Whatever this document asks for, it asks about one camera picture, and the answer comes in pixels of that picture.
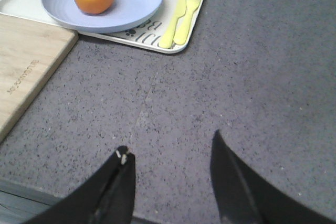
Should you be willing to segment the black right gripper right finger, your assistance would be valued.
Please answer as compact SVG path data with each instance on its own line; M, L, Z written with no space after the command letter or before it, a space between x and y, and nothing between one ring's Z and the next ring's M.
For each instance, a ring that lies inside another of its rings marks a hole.
M225 143L212 139L210 173L221 223L333 223L263 179Z

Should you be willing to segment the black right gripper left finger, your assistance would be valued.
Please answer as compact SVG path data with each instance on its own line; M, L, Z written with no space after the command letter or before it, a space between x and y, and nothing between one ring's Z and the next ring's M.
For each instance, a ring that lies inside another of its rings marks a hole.
M27 223L130 223L135 182L135 156L119 146L85 183Z

